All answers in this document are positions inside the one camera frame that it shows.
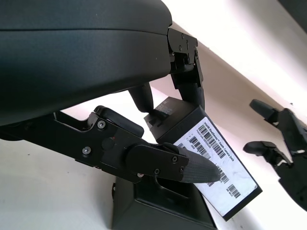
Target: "black screw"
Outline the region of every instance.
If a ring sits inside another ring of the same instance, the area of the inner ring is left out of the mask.
[[[83,155],[87,156],[91,153],[91,151],[92,151],[91,148],[87,146],[83,148],[82,153]]]
[[[173,161],[173,163],[176,163],[176,162],[178,161],[178,157],[176,157],[176,156],[173,157],[173,158],[172,158],[172,161]]]
[[[99,121],[97,123],[98,129],[103,129],[106,127],[106,122],[105,121]]]
[[[155,169],[154,170],[154,174],[157,176],[157,175],[159,175],[159,173],[160,173],[160,169]]]

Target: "robotic hand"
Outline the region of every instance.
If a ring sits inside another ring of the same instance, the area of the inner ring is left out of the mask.
[[[84,121],[60,112],[129,90],[141,112],[167,116],[154,110],[148,83],[167,74],[184,101],[204,109],[197,39],[171,23],[160,0],[0,3],[0,138],[32,142],[134,183],[144,175],[218,181],[212,162],[147,143],[141,126],[111,109],[98,106]]]
[[[307,130],[287,108],[279,111],[259,100],[253,100],[250,106],[266,122],[281,131],[293,162],[276,145],[267,141],[249,142],[243,150],[263,156],[280,176],[279,183],[289,196],[307,211]]]

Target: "black base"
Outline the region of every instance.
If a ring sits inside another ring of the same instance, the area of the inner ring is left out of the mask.
[[[215,230],[206,204],[193,184],[144,176],[133,184],[117,178],[114,230]]]

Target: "black casing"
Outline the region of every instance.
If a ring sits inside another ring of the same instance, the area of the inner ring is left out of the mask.
[[[117,178],[114,230],[215,230],[203,198],[193,184],[143,177],[133,184]]]
[[[161,0],[0,2],[0,126],[170,72]]]

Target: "white label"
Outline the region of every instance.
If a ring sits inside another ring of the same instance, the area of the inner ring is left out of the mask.
[[[220,181],[195,184],[221,216],[257,188],[257,184],[208,118],[202,119],[174,145],[206,157],[219,168]]]

